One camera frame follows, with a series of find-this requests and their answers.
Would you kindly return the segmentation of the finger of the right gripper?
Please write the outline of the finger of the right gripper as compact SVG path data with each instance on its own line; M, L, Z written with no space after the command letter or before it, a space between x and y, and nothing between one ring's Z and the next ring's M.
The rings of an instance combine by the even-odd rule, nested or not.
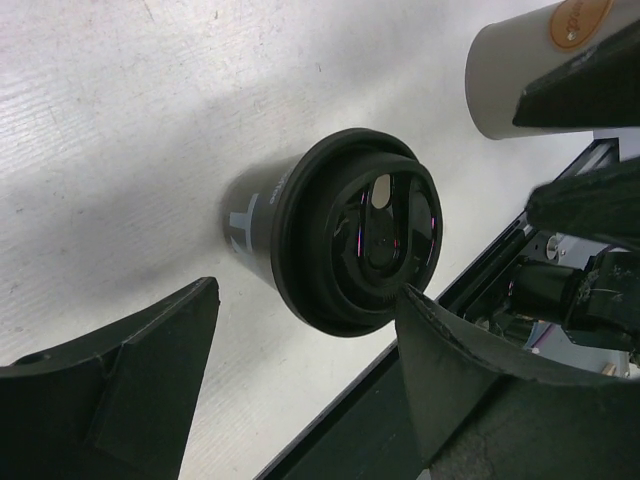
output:
M512 124L585 131L639 125L639 22L531 82Z
M623 161L540 185L525 208L540 230L639 248L639 161Z

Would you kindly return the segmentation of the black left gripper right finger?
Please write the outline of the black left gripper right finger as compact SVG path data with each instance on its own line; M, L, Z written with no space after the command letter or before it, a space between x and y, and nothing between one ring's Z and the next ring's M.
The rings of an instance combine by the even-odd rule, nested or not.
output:
M435 479L635 479L639 385L532 354L412 287L395 321L420 456Z

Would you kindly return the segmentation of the dark cup with EAT print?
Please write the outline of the dark cup with EAT print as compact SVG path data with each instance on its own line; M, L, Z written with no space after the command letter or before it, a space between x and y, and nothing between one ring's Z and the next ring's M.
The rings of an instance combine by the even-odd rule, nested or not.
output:
M271 234L278 201L302 155L250 165L224 196L222 231L234 258L271 287Z

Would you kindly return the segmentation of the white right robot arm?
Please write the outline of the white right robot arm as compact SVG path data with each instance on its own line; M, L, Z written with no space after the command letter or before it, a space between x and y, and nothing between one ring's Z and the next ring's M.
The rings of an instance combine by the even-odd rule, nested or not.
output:
M484 27L466 103L493 140L639 129L639 5L562 1ZM516 257L485 314L542 320L578 344L639 351L639 159L619 155L536 187L536 232L597 242L583 267ZM635 479L639 384L515 346L406 288L396 329L424 467L434 479Z

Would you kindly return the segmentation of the black cup lid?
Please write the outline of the black cup lid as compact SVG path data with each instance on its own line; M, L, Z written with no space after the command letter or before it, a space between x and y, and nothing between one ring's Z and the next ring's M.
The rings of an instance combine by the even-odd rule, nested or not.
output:
M276 289L304 323L335 337L394 318L403 286L424 290L443 242L431 173L398 138L333 133L295 163L275 200L269 260Z

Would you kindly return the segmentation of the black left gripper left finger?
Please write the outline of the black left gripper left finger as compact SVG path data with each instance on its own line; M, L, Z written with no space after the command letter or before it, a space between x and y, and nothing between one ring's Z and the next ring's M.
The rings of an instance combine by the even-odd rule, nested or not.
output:
M177 478L219 305L202 278L3 367L2 477Z

